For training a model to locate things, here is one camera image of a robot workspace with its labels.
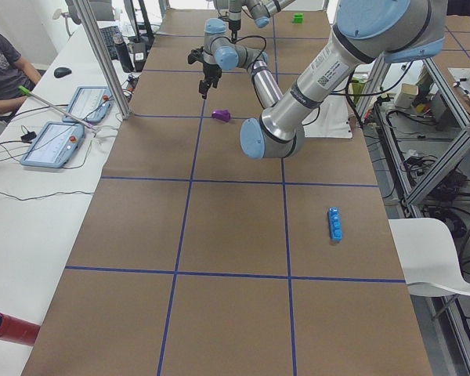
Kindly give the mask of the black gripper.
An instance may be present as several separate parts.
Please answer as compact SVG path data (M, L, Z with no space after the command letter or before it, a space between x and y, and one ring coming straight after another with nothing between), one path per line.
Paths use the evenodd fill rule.
M219 79L222 77L222 68L217 64L203 63L204 80L199 81L198 91L202 98L208 95L208 83L217 89Z
M237 42L237 31L240 30L240 10L228 12L228 23L231 30L231 42Z

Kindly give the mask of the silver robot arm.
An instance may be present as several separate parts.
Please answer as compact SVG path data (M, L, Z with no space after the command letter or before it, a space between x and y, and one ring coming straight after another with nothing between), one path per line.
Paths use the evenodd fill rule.
M279 13L294 0L219 0L213 1L215 9L220 13L227 11L224 16L220 15L222 20L228 22L231 31L231 42L236 43L238 31L241 29L242 12L248 11L249 16L254 20L258 28L265 27L272 16Z
M224 71L243 68L263 112L249 118L240 129L240 145L254 159L286 158L296 154L305 138L303 121L360 64L379 56L386 63L423 60L437 55L444 43L447 16L445 1L341 1L326 46L293 85L281 92L267 66L266 54L244 47L226 31L240 29L240 15L247 9L258 27L288 6L287 1L221 1L228 22L211 18L204 26L204 44L187 57L203 65L199 92L206 96Z

